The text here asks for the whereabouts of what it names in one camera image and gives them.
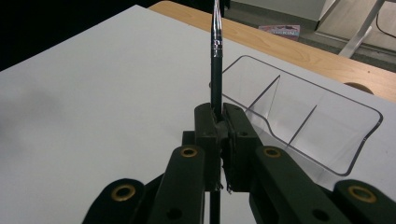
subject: plastic tray compartment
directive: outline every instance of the plastic tray compartment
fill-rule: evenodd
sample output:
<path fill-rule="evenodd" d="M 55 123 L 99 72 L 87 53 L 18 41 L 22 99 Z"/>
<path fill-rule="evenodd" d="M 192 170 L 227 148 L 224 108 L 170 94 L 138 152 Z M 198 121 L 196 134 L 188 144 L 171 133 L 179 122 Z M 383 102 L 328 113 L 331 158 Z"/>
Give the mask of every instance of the plastic tray compartment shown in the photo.
<path fill-rule="evenodd" d="M 382 121 L 367 105 L 249 56 L 224 70 L 223 101 L 244 107 L 262 142 L 283 148 L 314 181 L 349 175 Z"/>

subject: black pen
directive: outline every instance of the black pen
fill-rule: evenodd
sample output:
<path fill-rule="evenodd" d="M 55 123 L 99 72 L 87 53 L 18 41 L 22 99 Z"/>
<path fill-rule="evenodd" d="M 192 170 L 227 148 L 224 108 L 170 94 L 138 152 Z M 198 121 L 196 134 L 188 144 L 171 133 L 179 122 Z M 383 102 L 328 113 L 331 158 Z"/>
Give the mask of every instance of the black pen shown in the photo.
<path fill-rule="evenodd" d="M 217 121 L 221 121 L 222 36 L 219 0 L 215 0 L 211 32 L 210 105 Z"/>

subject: clear plastic tray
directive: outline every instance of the clear plastic tray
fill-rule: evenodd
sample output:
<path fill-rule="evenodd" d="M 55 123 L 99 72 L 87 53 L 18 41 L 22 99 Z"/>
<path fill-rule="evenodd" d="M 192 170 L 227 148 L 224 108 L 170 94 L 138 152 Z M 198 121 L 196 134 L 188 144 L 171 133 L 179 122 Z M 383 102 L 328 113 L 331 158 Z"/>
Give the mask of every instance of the clear plastic tray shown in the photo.
<path fill-rule="evenodd" d="M 382 121 L 367 105 L 249 56 L 224 70 L 223 101 L 244 107 L 262 142 L 283 148 L 314 181 L 349 175 Z"/>

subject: pen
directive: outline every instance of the pen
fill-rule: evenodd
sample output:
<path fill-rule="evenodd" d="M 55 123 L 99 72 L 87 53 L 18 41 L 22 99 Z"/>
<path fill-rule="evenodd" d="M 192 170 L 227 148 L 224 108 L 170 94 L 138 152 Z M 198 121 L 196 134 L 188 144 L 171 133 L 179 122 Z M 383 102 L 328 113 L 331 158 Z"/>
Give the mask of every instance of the pen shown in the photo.
<path fill-rule="evenodd" d="M 219 0 L 215 0 L 211 32 L 210 106 L 217 121 L 221 121 L 222 37 Z"/>

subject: wooden table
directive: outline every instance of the wooden table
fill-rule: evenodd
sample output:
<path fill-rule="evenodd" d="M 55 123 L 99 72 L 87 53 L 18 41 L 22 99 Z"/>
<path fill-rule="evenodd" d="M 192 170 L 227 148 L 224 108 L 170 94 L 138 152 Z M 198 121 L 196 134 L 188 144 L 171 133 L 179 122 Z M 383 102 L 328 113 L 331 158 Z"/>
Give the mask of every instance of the wooden table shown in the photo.
<path fill-rule="evenodd" d="M 163 1 L 149 9 L 210 31 L 211 15 L 190 7 Z M 330 52 L 268 34 L 244 24 L 222 20 L 223 36 L 337 81 L 355 82 L 374 95 L 396 103 L 396 74 L 369 64 L 340 57 Z"/>

